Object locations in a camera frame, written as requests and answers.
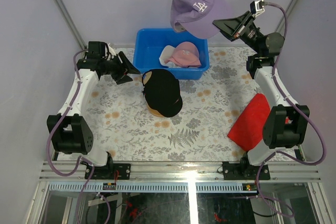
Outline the black baseball cap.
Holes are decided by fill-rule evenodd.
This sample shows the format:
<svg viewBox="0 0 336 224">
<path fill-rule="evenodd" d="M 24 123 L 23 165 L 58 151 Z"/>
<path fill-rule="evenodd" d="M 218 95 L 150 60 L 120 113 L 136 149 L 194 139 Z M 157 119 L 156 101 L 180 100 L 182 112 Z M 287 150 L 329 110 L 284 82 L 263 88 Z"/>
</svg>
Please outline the black baseball cap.
<svg viewBox="0 0 336 224">
<path fill-rule="evenodd" d="M 180 83 L 166 69 L 151 69 L 150 80 L 143 85 L 147 107 L 159 111 L 165 118 L 176 116 L 183 107 Z"/>
</svg>

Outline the purple baseball cap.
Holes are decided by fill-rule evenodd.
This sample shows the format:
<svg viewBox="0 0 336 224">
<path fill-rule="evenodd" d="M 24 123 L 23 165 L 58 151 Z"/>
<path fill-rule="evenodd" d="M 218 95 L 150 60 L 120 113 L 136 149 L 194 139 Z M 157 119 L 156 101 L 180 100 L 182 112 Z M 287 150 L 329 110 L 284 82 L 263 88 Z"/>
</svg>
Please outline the purple baseball cap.
<svg viewBox="0 0 336 224">
<path fill-rule="evenodd" d="M 177 33 L 187 31 L 199 39 L 209 39 L 219 33 L 213 21 L 232 16 L 225 0 L 172 0 L 170 24 Z"/>
</svg>

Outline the wooden hat stand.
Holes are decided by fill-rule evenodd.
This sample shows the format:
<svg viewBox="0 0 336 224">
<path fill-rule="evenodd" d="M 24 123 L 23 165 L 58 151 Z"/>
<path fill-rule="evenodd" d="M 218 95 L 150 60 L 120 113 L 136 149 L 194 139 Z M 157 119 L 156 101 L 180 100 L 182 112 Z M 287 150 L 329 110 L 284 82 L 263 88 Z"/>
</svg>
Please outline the wooden hat stand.
<svg viewBox="0 0 336 224">
<path fill-rule="evenodd" d="M 156 116 L 156 117 L 159 117 L 159 118 L 164 118 L 165 116 L 163 116 L 159 111 L 157 110 L 154 110 L 150 107 L 148 107 L 148 111 L 153 115 L 153 116 Z"/>
</svg>

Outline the pink baseball cap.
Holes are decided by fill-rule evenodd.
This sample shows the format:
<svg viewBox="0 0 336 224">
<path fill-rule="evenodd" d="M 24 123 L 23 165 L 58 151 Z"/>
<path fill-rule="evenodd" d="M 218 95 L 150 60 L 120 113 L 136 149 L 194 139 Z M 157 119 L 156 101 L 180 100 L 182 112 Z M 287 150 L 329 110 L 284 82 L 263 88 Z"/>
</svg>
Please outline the pink baseball cap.
<svg viewBox="0 0 336 224">
<path fill-rule="evenodd" d="M 172 52 L 167 62 L 172 62 L 181 68 L 200 67 L 200 54 L 197 47 L 191 42 L 180 43 Z"/>
</svg>

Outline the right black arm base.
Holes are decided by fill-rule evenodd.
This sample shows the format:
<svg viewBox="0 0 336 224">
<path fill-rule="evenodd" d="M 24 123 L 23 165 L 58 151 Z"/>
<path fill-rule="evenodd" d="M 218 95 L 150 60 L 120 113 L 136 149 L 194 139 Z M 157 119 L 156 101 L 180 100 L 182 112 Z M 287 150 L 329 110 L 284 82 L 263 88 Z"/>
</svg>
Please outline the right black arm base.
<svg viewBox="0 0 336 224">
<path fill-rule="evenodd" d="M 255 180 L 260 166 L 222 162 L 225 180 Z"/>
</svg>

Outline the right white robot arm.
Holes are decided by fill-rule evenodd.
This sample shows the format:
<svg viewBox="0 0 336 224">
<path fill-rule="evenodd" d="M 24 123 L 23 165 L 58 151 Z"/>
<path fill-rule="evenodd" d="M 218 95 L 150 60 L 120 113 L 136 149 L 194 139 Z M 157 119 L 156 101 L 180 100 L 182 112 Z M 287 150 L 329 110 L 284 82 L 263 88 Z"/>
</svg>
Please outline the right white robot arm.
<svg viewBox="0 0 336 224">
<path fill-rule="evenodd" d="M 284 36 L 280 33 L 262 34 L 254 20 L 254 15 L 247 11 L 236 18 L 213 21 L 225 38 L 230 41 L 241 39 L 255 51 L 247 58 L 246 70 L 261 87 L 270 107 L 261 141 L 241 159 L 246 161 L 239 166 L 240 175 L 245 179 L 257 175 L 258 166 L 276 151 L 301 144 L 308 124 L 287 101 L 290 94 L 281 80 L 274 80 L 278 77 L 275 61 L 285 42 Z"/>
</svg>

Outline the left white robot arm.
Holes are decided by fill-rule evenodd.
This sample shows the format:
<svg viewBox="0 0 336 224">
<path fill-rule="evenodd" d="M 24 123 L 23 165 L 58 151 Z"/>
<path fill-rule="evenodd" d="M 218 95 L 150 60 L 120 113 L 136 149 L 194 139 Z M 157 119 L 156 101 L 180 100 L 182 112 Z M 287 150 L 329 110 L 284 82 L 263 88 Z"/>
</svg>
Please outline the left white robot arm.
<svg viewBox="0 0 336 224">
<path fill-rule="evenodd" d="M 49 115 L 47 149 L 74 155 L 80 161 L 97 166 L 103 179 L 114 175 L 115 166 L 108 152 L 94 144 L 93 132 L 85 112 L 90 95 L 103 76 L 110 76 L 116 84 L 131 82 L 131 75 L 140 74 L 124 52 L 115 52 L 107 43 L 90 41 L 81 50 L 82 58 L 73 57 L 75 77 L 65 103 L 57 114 Z"/>
</svg>

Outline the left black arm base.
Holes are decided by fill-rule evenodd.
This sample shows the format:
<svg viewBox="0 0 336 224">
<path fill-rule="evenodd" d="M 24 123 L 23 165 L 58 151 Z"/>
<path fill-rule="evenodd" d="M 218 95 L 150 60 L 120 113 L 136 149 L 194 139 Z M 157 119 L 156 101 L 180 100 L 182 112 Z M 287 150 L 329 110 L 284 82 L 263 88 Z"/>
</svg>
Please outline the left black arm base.
<svg viewBox="0 0 336 224">
<path fill-rule="evenodd" d="M 111 167 L 101 166 L 94 167 L 91 179 L 95 180 L 129 180 L 131 175 L 131 164 L 116 163 Z"/>
</svg>

